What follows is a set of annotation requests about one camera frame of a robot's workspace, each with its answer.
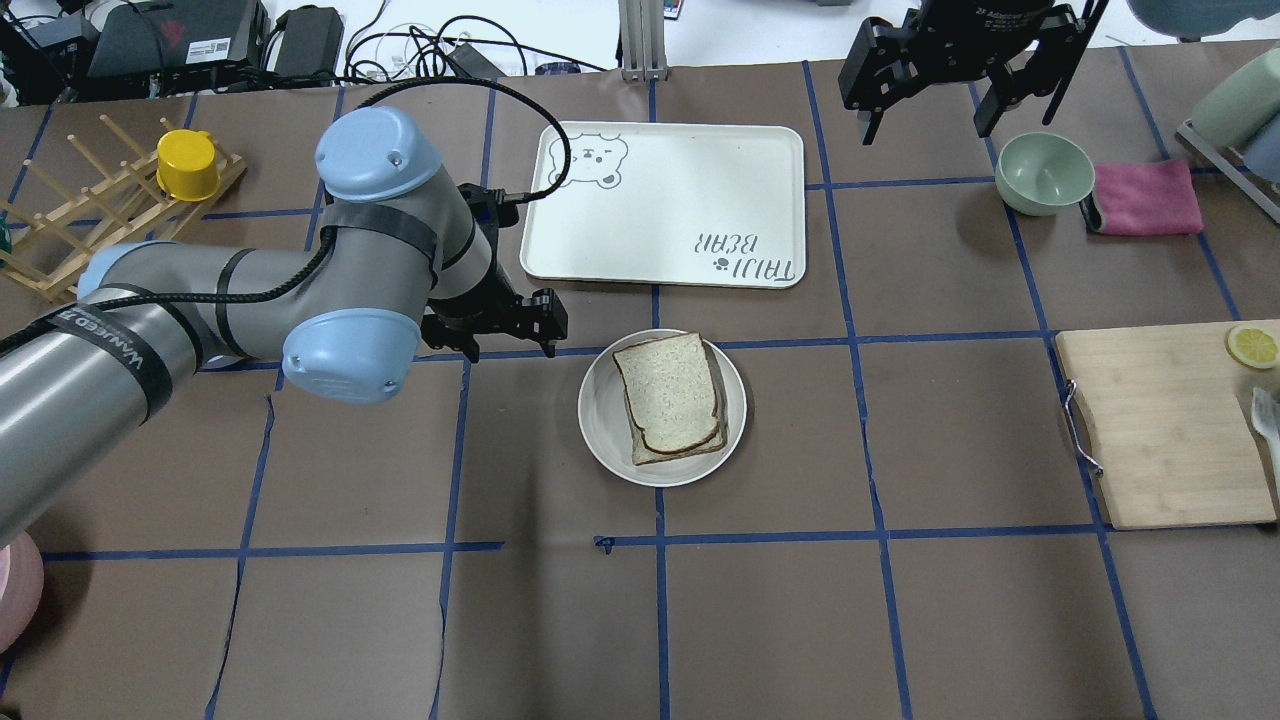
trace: metal post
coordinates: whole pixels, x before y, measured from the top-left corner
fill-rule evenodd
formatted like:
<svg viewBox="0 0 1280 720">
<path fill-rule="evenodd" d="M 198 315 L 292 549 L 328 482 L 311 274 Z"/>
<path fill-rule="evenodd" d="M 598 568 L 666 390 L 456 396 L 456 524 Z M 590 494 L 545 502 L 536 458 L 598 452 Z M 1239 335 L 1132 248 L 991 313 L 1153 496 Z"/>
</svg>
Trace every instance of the metal post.
<svg viewBox="0 0 1280 720">
<path fill-rule="evenodd" d="M 618 0 L 622 33 L 622 79 L 667 79 L 662 0 Z"/>
</svg>

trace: green bowl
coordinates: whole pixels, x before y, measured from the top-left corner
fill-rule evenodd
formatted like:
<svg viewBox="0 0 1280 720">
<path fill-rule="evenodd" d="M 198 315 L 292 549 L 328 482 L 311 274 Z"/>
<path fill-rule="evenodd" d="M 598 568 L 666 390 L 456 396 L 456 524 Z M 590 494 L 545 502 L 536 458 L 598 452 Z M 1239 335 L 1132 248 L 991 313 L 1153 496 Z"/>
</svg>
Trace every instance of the green bowl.
<svg viewBox="0 0 1280 720">
<path fill-rule="evenodd" d="M 1025 215 L 1053 215 L 1093 192 L 1093 163 L 1070 140 L 1029 132 L 1009 141 L 996 163 L 996 190 Z"/>
</svg>

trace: white plate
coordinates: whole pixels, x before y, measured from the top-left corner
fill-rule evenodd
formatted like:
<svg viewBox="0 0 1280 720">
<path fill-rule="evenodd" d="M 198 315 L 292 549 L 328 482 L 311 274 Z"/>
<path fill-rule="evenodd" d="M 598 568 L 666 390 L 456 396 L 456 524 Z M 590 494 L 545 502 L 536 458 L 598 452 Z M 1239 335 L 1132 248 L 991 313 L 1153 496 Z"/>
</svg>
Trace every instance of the white plate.
<svg viewBox="0 0 1280 720">
<path fill-rule="evenodd" d="M 791 128 L 563 124 L 568 179 L 526 210 L 530 275 L 771 290 L 804 277 L 804 145 Z M 532 187 L 563 163 L 548 127 Z"/>
<path fill-rule="evenodd" d="M 591 363 L 577 393 L 577 424 L 591 455 L 614 475 L 641 486 L 667 488 L 705 478 L 733 454 L 746 429 L 746 388 L 742 375 L 730 363 L 728 356 L 714 345 L 703 341 L 712 350 L 712 372 L 721 375 L 724 388 L 722 407 L 727 437 L 724 447 L 716 452 L 666 460 L 649 465 L 631 462 L 631 420 L 627 418 L 626 397 L 622 395 L 622 373 L 613 363 L 613 354 L 623 347 L 681 334 L 685 331 L 640 331 L 614 342 Z"/>
</svg>

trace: blue joint cap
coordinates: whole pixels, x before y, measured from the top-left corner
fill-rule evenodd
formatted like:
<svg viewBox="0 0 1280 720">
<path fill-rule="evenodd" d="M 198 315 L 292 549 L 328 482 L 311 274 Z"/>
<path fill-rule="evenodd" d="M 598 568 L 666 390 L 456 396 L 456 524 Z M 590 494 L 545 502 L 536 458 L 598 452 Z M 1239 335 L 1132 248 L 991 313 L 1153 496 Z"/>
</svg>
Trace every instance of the blue joint cap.
<svg viewBox="0 0 1280 720">
<path fill-rule="evenodd" d="M 351 202 L 389 200 L 431 179 L 440 151 L 408 113 L 360 108 L 329 126 L 316 146 L 316 169 L 334 197 Z"/>
<path fill-rule="evenodd" d="M 115 265 L 120 258 L 124 258 L 129 252 L 140 247 L 146 247 L 148 245 L 177 245 L 172 240 L 148 240 L 147 242 L 122 242 L 113 245 L 111 247 L 105 247 L 99 250 L 90 258 L 88 266 L 81 273 L 79 281 L 76 282 L 76 299 L 81 300 L 95 290 L 102 287 L 102 281 L 106 278 L 106 273 L 110 272 L 111 265 Z"/>
<path fill-rule="evenodd" d="M 302 389 L 355 405 L 389 400 L 404 384 L 421 329 L 379 307 L 348 307 L 303 320 L 284 338 L 284 377 Z"/>
</svg>

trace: folded cloth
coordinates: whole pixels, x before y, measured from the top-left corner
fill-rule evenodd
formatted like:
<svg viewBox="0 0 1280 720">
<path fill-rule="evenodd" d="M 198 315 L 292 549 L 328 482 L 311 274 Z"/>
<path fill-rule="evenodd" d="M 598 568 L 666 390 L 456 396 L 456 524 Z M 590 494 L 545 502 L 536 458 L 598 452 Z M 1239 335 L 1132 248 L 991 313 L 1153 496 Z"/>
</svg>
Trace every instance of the folded cloth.
<svg viewBox="0 0 1280 720">
<path fill-rule="evenodd" d="M 1185 160 L 1094 165 L 1093 192 L 1080 201 L 1084 223 L 1102 234 L 1188 234 L 1204 229 Z"/>
</svg>

